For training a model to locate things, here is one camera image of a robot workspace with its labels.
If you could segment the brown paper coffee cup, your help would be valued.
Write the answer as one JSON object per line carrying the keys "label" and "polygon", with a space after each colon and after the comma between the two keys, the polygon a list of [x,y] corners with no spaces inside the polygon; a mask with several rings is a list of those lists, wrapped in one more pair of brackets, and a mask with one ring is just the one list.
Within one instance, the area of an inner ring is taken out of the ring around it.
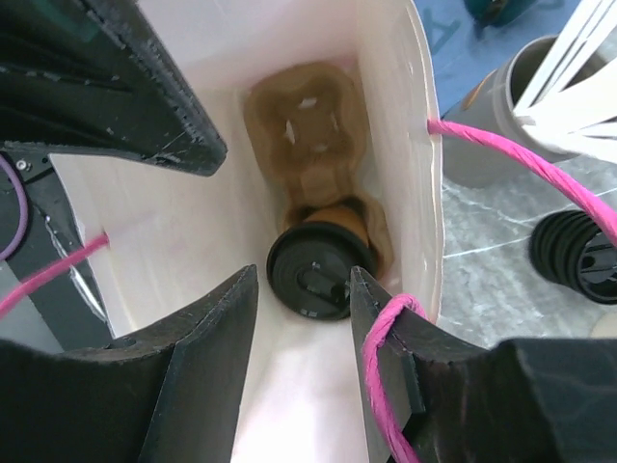
{"label": "brown paper coffee cup", "polygon": [[305,223],[329,223],[346,229],[355,235],[364,245],[369,245],[367,226],[362,216],[346,205],[332,205],[312,212]]}

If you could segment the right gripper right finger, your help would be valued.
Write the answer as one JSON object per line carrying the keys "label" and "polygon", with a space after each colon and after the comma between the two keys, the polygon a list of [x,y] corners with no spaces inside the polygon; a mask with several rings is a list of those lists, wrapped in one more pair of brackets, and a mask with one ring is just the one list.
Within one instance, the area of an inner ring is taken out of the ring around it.
{"label": "right gripper right finger", "polygon": [[381,383],[422,462],[612,462],[616,342],[511,339],[484,349],[404,310],[359,373],[369,458],[393,455],[371,409]]}

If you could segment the pink paper gift bag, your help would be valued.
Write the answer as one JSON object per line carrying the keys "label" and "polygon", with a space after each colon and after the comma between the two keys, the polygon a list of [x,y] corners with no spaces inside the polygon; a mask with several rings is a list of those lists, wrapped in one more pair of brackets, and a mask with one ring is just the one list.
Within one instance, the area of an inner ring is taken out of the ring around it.
{"label": "pink paper gift bag", "polygon": [[[411,1],[133,1],[227,146],[202,177],[116,157],[51,153],[112,341],[257,271],[258,302],[228,462],[373,462],[359,373],[378,365],[398,317],[437,325],[443,278],[442,136],[427,39]],[[394,261],[385,277],[351,269],[350,316],[294,313],[274,294],[266,261],[283,194],[260,171],[244,100],[262,79],[327,62],[361,87],[370,145],[361,185],[383,207]],[[381,383],[371,409],[390,462],[422,462],[395,423]]]}

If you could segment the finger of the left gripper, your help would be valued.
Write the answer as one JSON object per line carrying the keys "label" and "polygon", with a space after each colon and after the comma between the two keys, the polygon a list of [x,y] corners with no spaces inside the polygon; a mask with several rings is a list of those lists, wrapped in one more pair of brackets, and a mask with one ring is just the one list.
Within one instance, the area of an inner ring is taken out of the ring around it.
{"label": "finger of the left gripper", "polygon": [[1,5],[1,148],[210,177],[227,146],[133,1]]}

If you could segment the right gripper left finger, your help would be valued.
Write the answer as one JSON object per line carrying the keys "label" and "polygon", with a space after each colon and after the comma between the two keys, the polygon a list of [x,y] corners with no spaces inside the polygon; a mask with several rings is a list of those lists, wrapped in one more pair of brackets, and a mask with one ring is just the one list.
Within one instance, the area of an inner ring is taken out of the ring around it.
{"label": "right gripper left finger", "polygon": [[1,344],[5,462],[228,462],[255,331],[248,265],[101,348]]}

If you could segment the black plastic cup lid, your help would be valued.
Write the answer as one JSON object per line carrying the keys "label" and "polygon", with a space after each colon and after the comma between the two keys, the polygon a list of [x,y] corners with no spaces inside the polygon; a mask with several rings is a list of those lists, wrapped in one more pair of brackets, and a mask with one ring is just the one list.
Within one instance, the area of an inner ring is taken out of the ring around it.
{"label": "black plastic cup lid", "polygon": [[371,275],[377,258],[355,233],[329,222],[305,222],[273,243],[266,275],[276,297],[301,316],[336,321],[350,316],[351,269]]}

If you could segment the brown cardboard cup carrier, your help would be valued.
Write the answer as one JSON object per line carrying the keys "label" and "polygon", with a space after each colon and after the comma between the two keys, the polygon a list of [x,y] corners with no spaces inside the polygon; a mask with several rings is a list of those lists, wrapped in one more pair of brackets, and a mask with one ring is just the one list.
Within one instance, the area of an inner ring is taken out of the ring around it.
{"label": "brown cardboard cup carrier", "polygon": [[302,64],[257,82],[243,116],[260,171],[283,194],[281,231],[316,209],[354,200],[374,273],[385,277],[394,261],[386,214],[359,176],[370,145],[361,87],[333,64]]}

